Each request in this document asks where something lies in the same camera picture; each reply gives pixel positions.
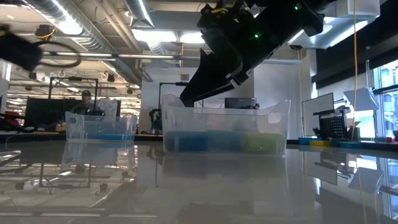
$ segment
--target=black monitor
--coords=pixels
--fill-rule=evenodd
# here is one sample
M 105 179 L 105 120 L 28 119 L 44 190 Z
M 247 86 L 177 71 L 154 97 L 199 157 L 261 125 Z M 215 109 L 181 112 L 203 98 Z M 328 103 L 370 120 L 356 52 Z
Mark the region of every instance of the black monitor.
M 257 98 L 225 98 L 225 108 L 247 109 L 255 107 Z

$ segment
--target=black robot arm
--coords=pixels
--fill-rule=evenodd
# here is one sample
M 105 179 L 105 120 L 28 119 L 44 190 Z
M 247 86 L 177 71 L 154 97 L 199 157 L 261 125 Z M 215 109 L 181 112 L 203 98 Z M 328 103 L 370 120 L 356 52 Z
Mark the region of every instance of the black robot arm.
M 200 66 L 180 95 L 185 106 L 240 86 L 249 73 L 300 30 L 311 37 L 323 31 L 319 11 L 336 0 L 236 0 L 232 7 L 208 4 L 197 26 L 212 50 L 200 51 Z M 254 17 L 247 7 L 264 10 Z

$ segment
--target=clear plastic box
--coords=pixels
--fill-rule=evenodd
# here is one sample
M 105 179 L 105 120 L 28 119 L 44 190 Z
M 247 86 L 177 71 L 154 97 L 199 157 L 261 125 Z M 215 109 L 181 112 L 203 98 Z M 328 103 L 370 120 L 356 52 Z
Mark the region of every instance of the clear plastic box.
M 137 116 L 116 119 L 105 116 L 65 113 L 67 140 L 132 141 L 136 133 Z
M 290 100 L 260 110 L 186 108 L 162 97 L 163 142 L 169 152 L 284 154 Z

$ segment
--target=transparent storage container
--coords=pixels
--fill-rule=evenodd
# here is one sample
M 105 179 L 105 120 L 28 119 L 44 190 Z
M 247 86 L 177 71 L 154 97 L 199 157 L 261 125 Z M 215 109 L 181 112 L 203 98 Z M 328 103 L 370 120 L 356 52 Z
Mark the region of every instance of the transparent storage container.
M 66 112 L 65 117 L 67 140 L 132 141 L 136 133 L 135 115 L 110 119 Z
M 162 97 L 165 150 L 284 154 L 290 100 L 260 110 L 186 108 L 173 95 Z

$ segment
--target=person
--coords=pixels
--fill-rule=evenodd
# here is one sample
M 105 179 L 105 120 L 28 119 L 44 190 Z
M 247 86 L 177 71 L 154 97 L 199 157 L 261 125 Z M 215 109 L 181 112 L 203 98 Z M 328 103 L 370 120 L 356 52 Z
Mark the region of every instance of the person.
M 90 103 L 91 93 L 88 90 L 84 90 L 81 93 L 81 103 L 74 106 L 70 112 L 75 114 L 85 115 L 87 113 L 92 113 L 94 111 L 94 105 Z M 96 111 L 101 111 L 98 106 L 95 106 Z

